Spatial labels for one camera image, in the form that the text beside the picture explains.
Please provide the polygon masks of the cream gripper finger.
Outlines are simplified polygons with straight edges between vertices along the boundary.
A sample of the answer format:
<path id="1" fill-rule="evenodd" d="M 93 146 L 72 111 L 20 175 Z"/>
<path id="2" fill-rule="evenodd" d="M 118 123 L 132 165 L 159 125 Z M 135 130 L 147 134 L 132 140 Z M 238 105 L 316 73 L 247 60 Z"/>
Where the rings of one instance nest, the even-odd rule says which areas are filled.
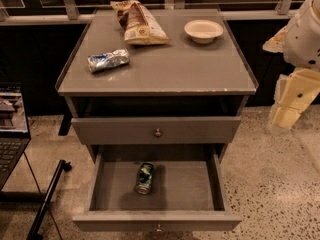
<path id="1" fill-rule="evenodd" d="M 281 107 L 278 104 L 274 104 L 270 111 L 270 122 L 273 126 L 290 129 L 296 121 L 300 118 L 301 114 L 298 110 Z"/>

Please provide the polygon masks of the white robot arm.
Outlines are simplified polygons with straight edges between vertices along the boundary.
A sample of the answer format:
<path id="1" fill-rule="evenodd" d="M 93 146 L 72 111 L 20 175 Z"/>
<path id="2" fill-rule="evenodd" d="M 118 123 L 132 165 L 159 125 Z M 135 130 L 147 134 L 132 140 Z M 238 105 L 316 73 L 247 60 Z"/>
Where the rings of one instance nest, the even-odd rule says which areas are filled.
<path id="1" fill-rule="evenodd" d="M 279 77 L 270 111 L 274 128 L 290 129 L 320 93 L 320 0 L 305 0 L 262 49 L 282 53 L 295 67 Z"/>

